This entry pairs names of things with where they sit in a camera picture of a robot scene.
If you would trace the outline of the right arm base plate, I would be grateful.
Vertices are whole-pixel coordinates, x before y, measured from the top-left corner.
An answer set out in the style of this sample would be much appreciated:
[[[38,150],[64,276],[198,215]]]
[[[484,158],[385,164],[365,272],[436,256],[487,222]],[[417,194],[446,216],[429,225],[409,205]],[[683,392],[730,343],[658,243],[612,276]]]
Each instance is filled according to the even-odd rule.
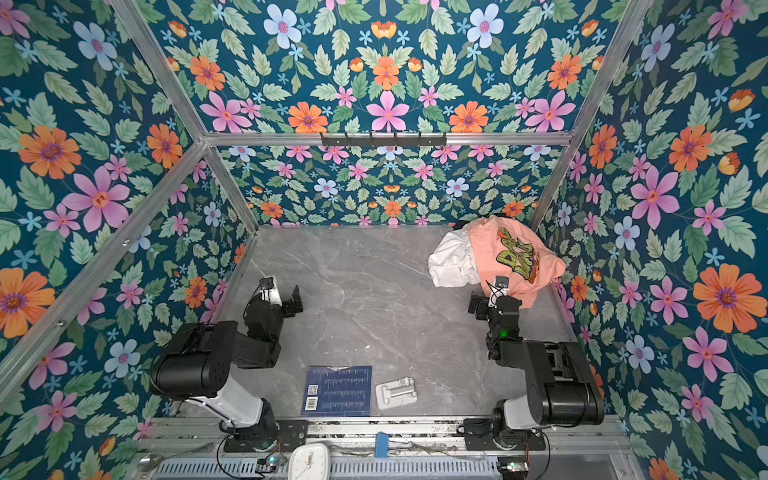
[[[468,451],[544,451],[544,435],[537,430],[512,430],[491,418],[466,418],[456,433]]]

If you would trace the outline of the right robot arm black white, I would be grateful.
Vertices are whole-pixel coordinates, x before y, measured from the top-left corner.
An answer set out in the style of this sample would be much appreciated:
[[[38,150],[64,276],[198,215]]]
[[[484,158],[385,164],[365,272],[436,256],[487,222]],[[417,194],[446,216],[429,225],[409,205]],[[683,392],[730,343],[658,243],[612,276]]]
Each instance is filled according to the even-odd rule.
[[[548,427],[600,425],[605,418],[603,394],[579,345],[523,338],[521,307],[510,296],[470,297],[468,312],[488,325],[488,358],[522,371],[525,393],[499,401],[484,423],[467,420],[462,428],[468,448],[481,442],[502,450],[531,446]]]

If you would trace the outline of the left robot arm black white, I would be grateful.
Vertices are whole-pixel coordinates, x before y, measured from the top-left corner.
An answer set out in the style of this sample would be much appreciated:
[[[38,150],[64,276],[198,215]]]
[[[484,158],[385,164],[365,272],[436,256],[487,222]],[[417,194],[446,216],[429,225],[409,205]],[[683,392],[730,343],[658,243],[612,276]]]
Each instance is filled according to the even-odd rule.
[[[270,403],[250,393],[231,368],[271,369],[280,353],[284,321],[303,311],[299,287],[283,300],[271,277],[261,280],[236,320],[181,327],[163,347],[150,373],[153,393],[197,405],[220,419],[230,441],[255,451],[274,448],[280,426]]]

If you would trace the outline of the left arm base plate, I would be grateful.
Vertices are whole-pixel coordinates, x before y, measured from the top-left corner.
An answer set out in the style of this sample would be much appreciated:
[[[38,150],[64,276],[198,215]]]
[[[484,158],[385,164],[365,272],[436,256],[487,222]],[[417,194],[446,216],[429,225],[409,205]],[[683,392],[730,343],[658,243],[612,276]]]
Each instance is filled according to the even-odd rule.
[[[309,422],[277,420],[272,426],[237,428],[224,442],[226,453],[290,453],[306,443]]]

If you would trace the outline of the white cloth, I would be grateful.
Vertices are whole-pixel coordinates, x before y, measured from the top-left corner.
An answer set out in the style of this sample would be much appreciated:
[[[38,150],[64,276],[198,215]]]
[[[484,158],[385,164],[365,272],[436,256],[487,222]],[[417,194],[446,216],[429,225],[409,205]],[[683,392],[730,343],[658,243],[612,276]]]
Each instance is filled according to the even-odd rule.
[[[475,255],[464,230],[448,232],[428,257],[435,287],[459,288],[480,283]]]

